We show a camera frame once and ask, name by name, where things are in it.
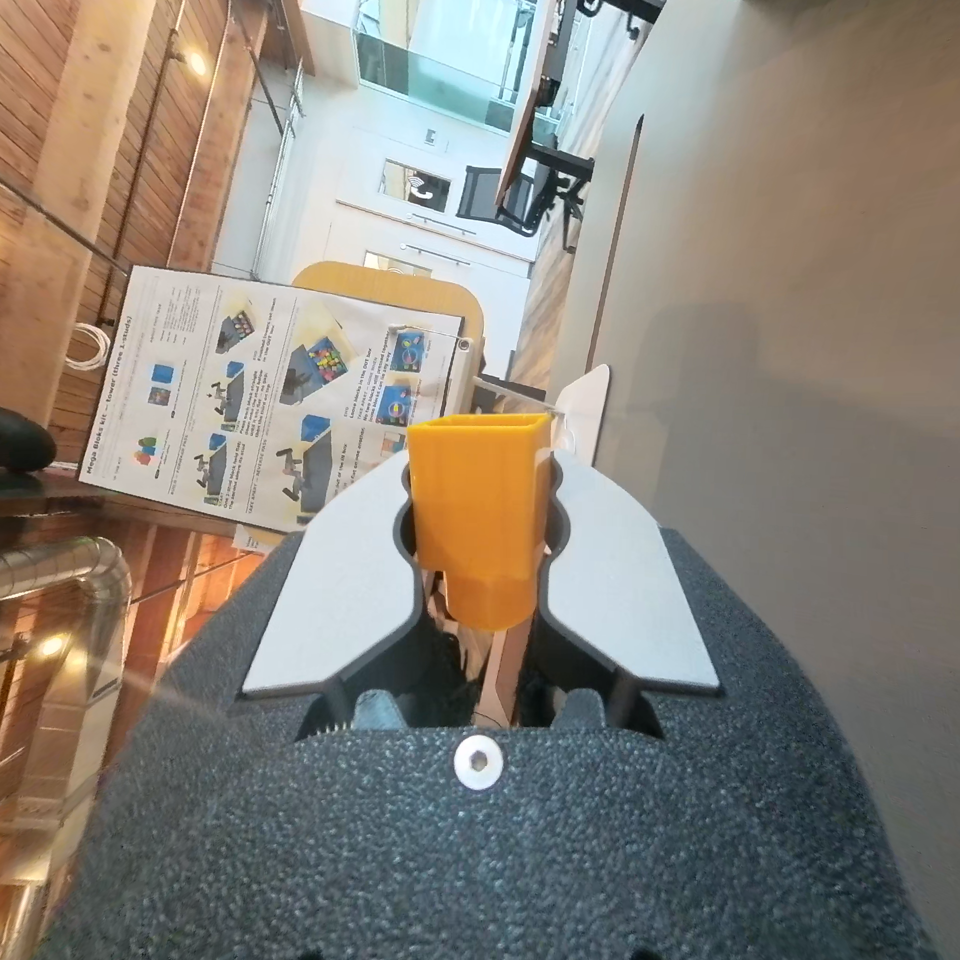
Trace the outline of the black office chair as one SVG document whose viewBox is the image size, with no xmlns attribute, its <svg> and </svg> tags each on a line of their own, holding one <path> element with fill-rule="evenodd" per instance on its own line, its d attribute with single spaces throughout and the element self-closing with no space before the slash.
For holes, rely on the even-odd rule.
<svg viewBox="0 0 960 960">
<path fill-rule="evenodd" d="M 583 220 L 583 189 L 594 174 L 594 159 L 565 151 L 534 146 L 534 174 L 515 175 L 502 199 L 498 183 L 502 170 L 467 166 L 456 216 L 494 224 L 525 238 L 533 237 L 557 204 L 561 205 L 563 249 L 569 243 L 570 223 Z"/>
</svg>

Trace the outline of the yellow toy block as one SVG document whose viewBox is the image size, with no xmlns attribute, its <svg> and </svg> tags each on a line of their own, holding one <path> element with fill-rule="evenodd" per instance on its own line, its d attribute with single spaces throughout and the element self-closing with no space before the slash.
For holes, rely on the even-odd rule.
<svg viewBox="0 0 960 960">
<path fill-rule="evenodd" d="M 497 632 L 534 613 L 546 547 L 550 414 L 456 414 L 407 431 L 416 555 L 447 608 Z"/>
</svg>

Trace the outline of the laminated instruction sheet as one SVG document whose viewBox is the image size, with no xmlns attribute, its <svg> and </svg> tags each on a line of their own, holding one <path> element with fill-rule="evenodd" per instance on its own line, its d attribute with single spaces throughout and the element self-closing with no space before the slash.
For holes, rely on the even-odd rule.
<svg viewBox="0 0 960 960">
<path fill-rule="evenodd" d="M 280 533 L 458 413 L 465 318 L 134 267 L 77 480 Z"/>
</svg>

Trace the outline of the silver ventilation duct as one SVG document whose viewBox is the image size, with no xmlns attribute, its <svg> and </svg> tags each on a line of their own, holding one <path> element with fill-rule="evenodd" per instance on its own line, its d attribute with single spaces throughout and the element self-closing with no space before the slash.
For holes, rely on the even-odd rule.
<svg viewBox="0 0 960 960">
<path fill-rule="evenodd" d="M 126 619 L 132 579 L 119 547 L 99 536 L 79 536 L 6 551 L 1 598 L 13 601 L 73 584 L 82 595 L 75 628 L 27 650 L 52 661 L 53 672 L 36 709 L 35 724 L 14 767 L 21 775 L 2 800 L 2 829 L 61 826 L 93 793 L 124 669 Z"/>
</svg>

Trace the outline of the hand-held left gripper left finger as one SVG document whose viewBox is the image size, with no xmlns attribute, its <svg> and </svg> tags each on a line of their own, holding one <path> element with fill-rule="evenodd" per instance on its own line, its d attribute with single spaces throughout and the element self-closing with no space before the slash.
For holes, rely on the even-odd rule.
<svg viewBox="0 0 960 960">
<path fill-rule="evenodd" d="M 319 691 L 346 681 L 411 632 L 422 574 L 402 541 L 409 454 L 381 462 L 306 526 L 241 693 Z"/>
</svg>

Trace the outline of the long wooden desk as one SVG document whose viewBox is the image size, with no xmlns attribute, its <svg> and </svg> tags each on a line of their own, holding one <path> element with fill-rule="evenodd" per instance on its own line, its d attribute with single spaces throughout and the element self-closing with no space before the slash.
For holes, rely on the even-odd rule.
<svg viewBox="0 0 960 960">
<path fill-rule="evenodd" d="M 533 160 L 548 170 L 588 184 L 594 161 L 534 140 L 536 111 L 553 105 L 560 90 L 570 53 L 570 39 L 578 12 L 575 1 L 534 3 L 531 47 L 524 62 L 517 104 L 510 126 L 509 145 L 499 174 L 495 204 L 502 209 L 524 162 Z"/>
</svg>

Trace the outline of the instruction poster board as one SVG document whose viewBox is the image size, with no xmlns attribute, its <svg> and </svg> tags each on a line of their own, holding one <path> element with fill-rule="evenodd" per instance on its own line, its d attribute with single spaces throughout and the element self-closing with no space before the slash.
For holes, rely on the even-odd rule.
<svg viewBox="0 0 960 960">
<path fill-rule="evenodd" d="M 459 316 L 462 336 L 472 342 L 467 351 L 463 383 L 454 390 L 456 414 L 472 411 L 475 383 L 485 347 L 484 314 L 477 298 L 448 281 L 338 261 L 321 261 L 302 269 L 293 279 L 296 288 L 345 296 L 355 300 L 422 313 Z"/>
</svg>

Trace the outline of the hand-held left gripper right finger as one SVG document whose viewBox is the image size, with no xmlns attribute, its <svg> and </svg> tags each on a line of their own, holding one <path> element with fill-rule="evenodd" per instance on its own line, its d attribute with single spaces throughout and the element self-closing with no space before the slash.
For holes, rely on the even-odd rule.
<svg viewBox="0 0 960 960">
<path fill-rule="evenodd" d="M 630 493 L 574 454 L 553 455 L 541 618 L 587 662 L 643 689 L 718 692 L 721 682 L 662 529 Z"/>
</svg>

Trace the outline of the dark rounded object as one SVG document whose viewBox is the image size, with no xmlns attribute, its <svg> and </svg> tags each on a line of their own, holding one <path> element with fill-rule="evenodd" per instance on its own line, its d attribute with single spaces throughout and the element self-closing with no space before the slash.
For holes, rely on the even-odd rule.
<svg viewBox="0 0 960 960">
<path fill-rule="evenodd" d="M 1 408 L 1 468 L 30 474 L 48 468 L 57 458 L 57 445 L 41 425 L 18 412 Z"/>
</svg>

